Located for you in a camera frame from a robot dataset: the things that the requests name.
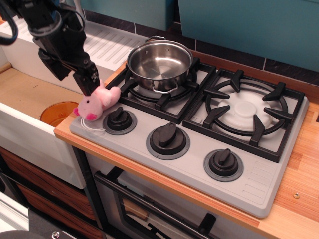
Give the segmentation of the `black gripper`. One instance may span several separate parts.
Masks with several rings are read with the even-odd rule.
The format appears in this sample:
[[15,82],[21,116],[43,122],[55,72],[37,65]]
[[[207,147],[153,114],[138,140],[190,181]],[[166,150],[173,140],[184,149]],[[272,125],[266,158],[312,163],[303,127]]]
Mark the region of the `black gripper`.
[[34,28],[32,36],[39,46],[39,58],[58,80],[74,71],[73,77],[85,96],[91,96],[100,86],[98,69],[84,51],[86,34],[81,24]]

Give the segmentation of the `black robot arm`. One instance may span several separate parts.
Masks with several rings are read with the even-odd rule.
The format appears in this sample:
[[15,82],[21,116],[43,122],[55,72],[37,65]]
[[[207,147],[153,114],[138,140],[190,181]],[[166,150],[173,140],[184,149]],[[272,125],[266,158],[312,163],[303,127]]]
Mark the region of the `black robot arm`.
[[85,96],[90,96],[100,79],[97,67],[84,51],[85,20],[74,8],[57,0],[15,0],[17,12],[28,25],[38,56],[60,81],[73,72]]

